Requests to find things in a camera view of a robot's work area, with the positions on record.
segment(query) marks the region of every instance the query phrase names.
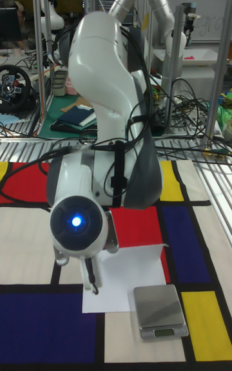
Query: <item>scale weighing platform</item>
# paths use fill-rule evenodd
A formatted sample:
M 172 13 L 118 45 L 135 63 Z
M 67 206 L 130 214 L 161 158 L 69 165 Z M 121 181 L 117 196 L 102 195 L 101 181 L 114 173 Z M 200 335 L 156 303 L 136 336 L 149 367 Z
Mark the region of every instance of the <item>scale weighing platform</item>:
M 187 337 L 189 332 L 174 285 L 138 287 L 135 306 L 143 341 Z

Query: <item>white paper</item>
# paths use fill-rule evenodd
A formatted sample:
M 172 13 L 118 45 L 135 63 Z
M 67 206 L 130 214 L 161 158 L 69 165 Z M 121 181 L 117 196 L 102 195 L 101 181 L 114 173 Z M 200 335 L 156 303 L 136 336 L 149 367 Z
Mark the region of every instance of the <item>white paper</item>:
M 82 312 L 129 312 L 135 310 L 135 287 L 165 285 L 160 260 L 163 245 L 121 248 L 116 254 L 99 253 L 103 286 L 99 294 L 83 292 Z

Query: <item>mondrian pattern mat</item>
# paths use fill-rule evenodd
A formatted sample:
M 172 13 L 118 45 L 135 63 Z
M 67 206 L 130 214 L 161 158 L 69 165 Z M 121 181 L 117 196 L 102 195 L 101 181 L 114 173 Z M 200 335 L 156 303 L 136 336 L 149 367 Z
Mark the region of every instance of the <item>mondrian pattern mat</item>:
M 82 313 L 78 260 L 54 262 L 46 175 L 7 179 L 19 166 L 0 163 L 0 370 L 232 370 L 232 250 L 191 161 L 162 162 L 156 206 L 112 210 L 120 247 L 169 245 L 189 336 L 152 343 L 135 340 L 129 312 Z

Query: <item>notebook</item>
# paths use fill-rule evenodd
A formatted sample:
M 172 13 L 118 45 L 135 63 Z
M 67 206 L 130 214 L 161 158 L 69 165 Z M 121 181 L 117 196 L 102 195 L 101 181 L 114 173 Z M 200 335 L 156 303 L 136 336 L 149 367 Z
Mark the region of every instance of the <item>notebook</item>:
M 86 120 L 92 113 L 94 113 L 93 109 L 82 109 L 78 106 L 74 106 L 61 115 L 58 121 L 65 124 L 80 126 L 80 123 Z

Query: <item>desk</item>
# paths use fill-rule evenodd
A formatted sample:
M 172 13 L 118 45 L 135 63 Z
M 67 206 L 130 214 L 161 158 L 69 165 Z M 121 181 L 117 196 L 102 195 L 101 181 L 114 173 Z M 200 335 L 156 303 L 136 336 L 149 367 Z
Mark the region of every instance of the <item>desk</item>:
M 11 162 L 32 160 L 47 151 L 51 144 L 50 141 L 22 140 L 20 143 L 19 141 L 13 142 L 10 151 L 7 152 L 6 143 L 6 141 L 1 141 L 0 160 L 10 160 Z M 12 265 L 11 263 L 6 265 L 5 259 L 2 269 L 0 269 L 0 272 L 3 272 L 1 283 L 4 280 L 6 281 L 5 287 L 0 287 L 1 292 L 3 289 L 5 292 L 4 309 L 16 313 L 14 319 L 15 315 L 17 318 L 28 318 L 28 323 L 34 321 L 33 318 L 40 313 L 41 306 L 43 306 L 44 313 L 43 317 L 40 317 L 39 314 L 41 325 L 34 322 L 34 328 L 31 327 L 30 330 L 27 322 L 24 325 L 23 322 L 21 323 L 24 331 L 26 329 L 27 332 L 31 332 L 30 339 L 34 341 L 34 344 L 29 344 L 30 352 L 26 348 L 22 349 L 22 346 L 26 347 L 26 344 L 29 343 L 22 328 L 19 328 L 21 329 L 21 338 L 18 334 L 11 334 L 11 338 L 16 335 L 19 341 L 21 364 L 24 364 L 26 360 L 30 363 L 49 362 L 46 368 L 50 370 L 53 369 L 52 364 L 54 363 L 56 369 L 61 369 L 59 364 L 62 362 L 67 370 L 76 370 L 79 365 L 81 369 L 86 371 L 99 369 L 107 371 L 118 369 L 131 371 L 135 369 L 227 371 L 231 368 L 232 348 L 229 337 L 232 337 L 232 285 L 230 274 L 228 274 L 232 270 L 231 248 L 222 226 L 208 202 L 208 196 L 201 186 L 193 164 L 189 161 L 177 161 L 173 164 L 164 162 L 163 166 L 164 168 L 167 167 L 167 169 L 164 169 L 164 175 L 166 175 L 164 179 L 169 180 L 168 187 L 163 191 L 162 198 L 157 204 L 157 212 L 155 210 L 153 212 L 153 209 L 150 209 L 149 212 L 153 215 L 152 226 L 154 227 L 155 220 L 159 221 L 162 240 L 170 244 L 170 248 L 166 251 L 168 267 L 166 280 L 177 286 L 179 296 L 184 304 L 191 337 L 171 343 L 170 341 L 161 341 L 154 345 L 140 345 L 139 342 L 138 344 L 134 342 L 131 334 L 130 315 L 127 312 L 85 314 L 84 318 L 83 314 L 80 315 L 82 286 L 78 261 L 72 260 L 62 269 L 51 263 L 51 242 L 49 235 L 46 234 L 48 214 L 42 209 L 19 209 L 18 206 L 15 208 L 8 204 L 8 206 L 0 209 L 2 223 L 15 224 L 14 228 L 10 229 L 11 235 L 5 235 L 5 239 L 2 241 L 2 244 L 5 244 L 6 247 L 4 258 L 7 258 L 7 255 L 10 254 L 13 263 L 13 270 L 10 270 Z M 36 192 L 40 192 L 39 202 L 42 204 L 46 201 L 45 192 L 41 188 L 46 182 L 46 177 L 44 175 L 39 177 L 37 168 L 34 172 L 28 179 L 28 183 L 23 184 L 22 193 L 26 197 L 24 196 L 22 199 L 35 201 Z M 170 189 L 173 184 L 177 187 L 175 194 L 178 194 L 178 196 L 170 198 L 168 195 L 173 191 Z M 17 181 L 12 180 L 11 187 L 8 186 L 9 195 L 14 194 L 16 196 L 19 194 L 16 186 Z M 129 225 L 126 226 L 125 232 L 121 231 L 119 242 L 128 236 L 128 232 L 133 233 L 136 229 L 136 224 L 133 224 L 133 227 L 130 228 L 133 220 L 135 220 L 133 215 L 131 216 L 128 213 L 123 216 L 120 211 L 113 211 L 116 230 L 119 233 L 122 226 L 125 226 L 126 223 Z M 144 221 L 147 225 L 142 231 L 143 239 L 151 229 L 149 228 L 151 220 L 148 215 L 146 216 Z M 25 220 L 27 225 L 32 224 L 34 226 L 33 232 L 31 230 L 25 231 Z M 16 227 L 20 227 L 21 234 L 19 236 L 17 236 Z M 184 247 L 182 256 L 179 255 L 179 247 L 176 246 L 180 240 Z M 29 244 L 29 248 L 22 247 L 22 241 L 24 245 Z M 41 259 L 36 256 L 35 245 Z M 191 256 L 193 249 L 196 252 L 195 257 Z M 28 252 L 30 253 L 30 259 L 23 264 L 22 269 L 19 269 L 18 264 L 24 258 L 28 258 Z M 14 296 L 14 301 L 19 307 L 16 311 L 13 308 L 13 300 L 11 300 L 9 293 Z M 200 301 L 201 307 L 204 307 L 201 311 L 199 311 L 198 301 Z M 193 302 L 197 309 L 196 312 L 194 311 L 194 318 L 191 316 Z M 222 317 L 227 324 L 227 330 L 222 326 Z M 200 318 L 200 327 L 203 323 L 207 325 L 207 335 L 206 328 L 201 328 L 196 336 L 194 325 L 198 324 L 196 318 Z M 1 323 L 4 327 L 3 334 L 6 335 L 6 321 L 3 322 L 1 318 Z M 215 349 L 212 353 L 210 347 L 214 342 L 211 338 L 210 324 L 216 323 L 216 336 L 220 335 L 220 341 L 216 340 Z M 77 329 L 80 330 L 82 339 L 80 339 L 80 333 L 77 332 Z M 47 331 L 49 340 L 44 337 L 44 333 Z M 204 335 L 203 341 L 199 339 L 200 335 Z M 4 338 L 2 338 L 0 346 L 3 347 L 3 344 Z M 10 354 L 12 355 L 11 351 L 4 354 L 5 363 L 9 363 L 7 355 Z M 25 365 L 22 367 L 18 365 L 17 368 L 25 369 Z

